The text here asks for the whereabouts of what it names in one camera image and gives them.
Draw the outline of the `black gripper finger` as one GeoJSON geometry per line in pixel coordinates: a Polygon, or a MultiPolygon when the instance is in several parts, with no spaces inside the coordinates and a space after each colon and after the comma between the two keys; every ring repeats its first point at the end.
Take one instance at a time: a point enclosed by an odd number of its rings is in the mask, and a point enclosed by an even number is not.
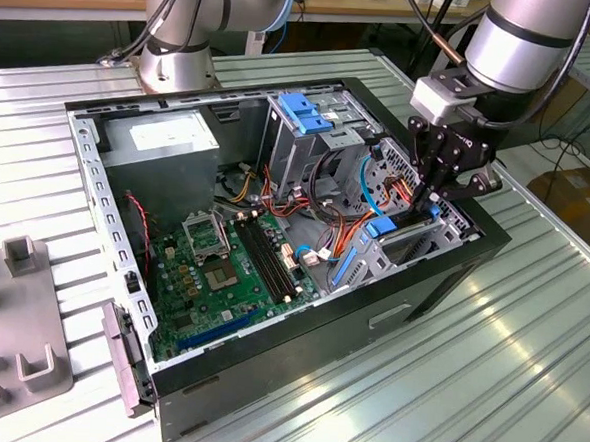
{"type": "Polygon", "coordinates": [[[467,177],[465,183],[458,181],[458,175],[452,172],[438,173],[427,185],[431,194],[443,201],[460,201],[486,196],[502,187],[502,180],[496,173],[476,172],[467,177]]]}
{"type": "Polygon", "coordinates": [[[426,201],[429,199],[428,184],[430,183],[432,168],[429,123],[420,116],[410,117],[408,119],[408,131],[412,139],[409,156],[419,179],[411,201],[413,208],[418,212],[422,212],[425,210],[426,201]]]}

